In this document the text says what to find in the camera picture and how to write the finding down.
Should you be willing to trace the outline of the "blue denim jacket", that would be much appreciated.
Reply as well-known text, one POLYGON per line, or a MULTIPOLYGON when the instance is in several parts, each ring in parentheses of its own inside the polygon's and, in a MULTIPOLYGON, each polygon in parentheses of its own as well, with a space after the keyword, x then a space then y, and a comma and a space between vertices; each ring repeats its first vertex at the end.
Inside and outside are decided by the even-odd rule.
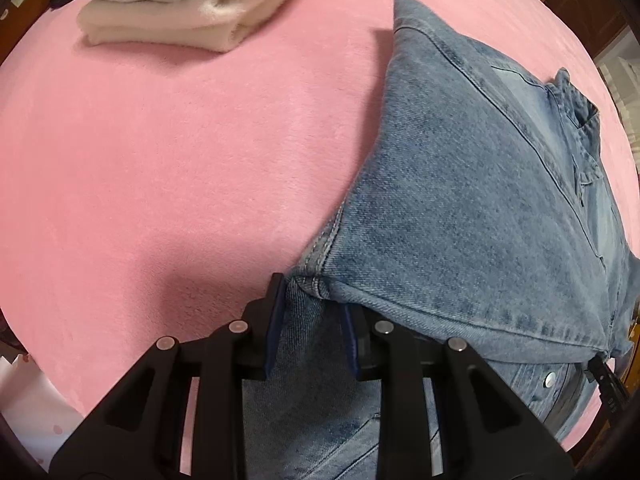
POLYGON ((375 146, 286 281, 276 367, 245 392, 253 479, 370 479, 380 389, 349 373, 336 308, 465 339, 558 439, 593 356, 630 351, 639 261, 600 114, 418 0, 394 1, 375 146))

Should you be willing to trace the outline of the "pink bed blanket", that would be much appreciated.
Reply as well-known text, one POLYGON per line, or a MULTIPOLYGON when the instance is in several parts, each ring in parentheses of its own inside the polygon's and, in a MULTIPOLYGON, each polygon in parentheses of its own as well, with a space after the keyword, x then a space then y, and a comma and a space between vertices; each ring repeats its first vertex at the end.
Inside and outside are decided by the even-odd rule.
MULTIPOLYGON (((165 335, 196 339, 288 280, 380 128, 395 0, 288 0, 224 54, 92 46, 75 7, 1 69, 1 307, 88 414, 165 335)), ((600 114, 601 162, 639 261, 624 129, 588 53, 539 0, 418 0, 600 114)))

